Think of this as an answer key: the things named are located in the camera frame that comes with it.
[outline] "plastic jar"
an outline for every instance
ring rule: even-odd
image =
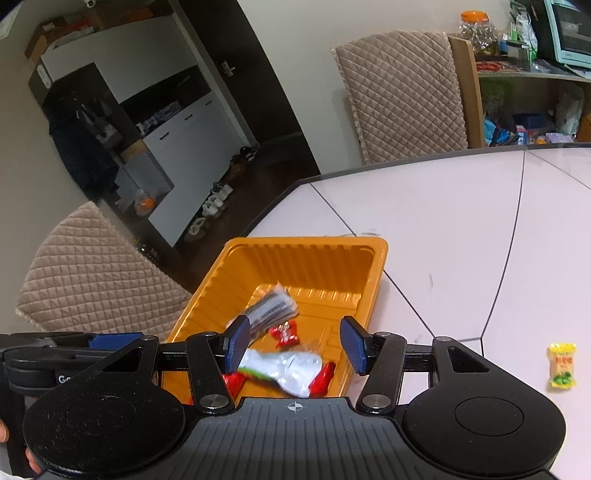
[[[472,43],[476,55],[495,56],[499,54],[496,28],[488,20],[488,15],[485,12],[478,10],[462,12],[460,35]]]

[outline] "candy wrapper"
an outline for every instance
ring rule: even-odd
[[[226,384],[226,388],[230,392],[232,398],[236,398],[240,393],[240,389],[244,385],[246,377],[240,372],[234,372],[230,375],[222,375],[223,382]]]
[[[335,365],[322,365],[322,358],[311,352],[260,353],[249,348],[238,371],[247,377],[275,381],[289,395],[308,398],[326,395]]]
[[[279,284],[242,312],[251,324],[251,344],[263,336],[269,328],[284,323],[297,314],[296,302]]]
[[[573,355],[574,343],[552,343],[550,345],[550,385],[553,388],[571,388],[574,381]]]
[[[269,328],[269,335],[278,340],[276,348],[289,348],[300,344],[300,337],[297,336],[297,325],[295,320],[288,320],[276,327]]]

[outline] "door handle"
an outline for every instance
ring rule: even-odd
[[[228,62],[226,60],[224,60],[222,62],[222,69],[227,76],[233,77],[234,70],[236,70],[236,67],[230,67],[230,65],[228,65]]]

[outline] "yellow candy packet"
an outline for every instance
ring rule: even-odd
[[[553,388],[574,387],[573,355],[577,346],[574,343],[552,343],[550,354],[550,385]]]

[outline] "red candy wrapper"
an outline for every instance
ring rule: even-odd
[[[276,327],[269,328],[269,334],[274,339],[279,340],[276,348],[287,348],[289,346],[300,344],[300,337],[297,336],[295,320],[288,320]]]
[[[232,398],[236,398],[240,393],[240,389],[244,385],[246,377],[239,372],[235,372],[232,375],[223,375],[223,381],[226,384],[226,388],[230,392]]]
[[[316,375],[316,378],[312,380],[308,387],[311,397],[324,397],[327,394],[330,381],[335,375],[335,368],[336,365],[333,362],[329,362],[322,367],[320,373]]]

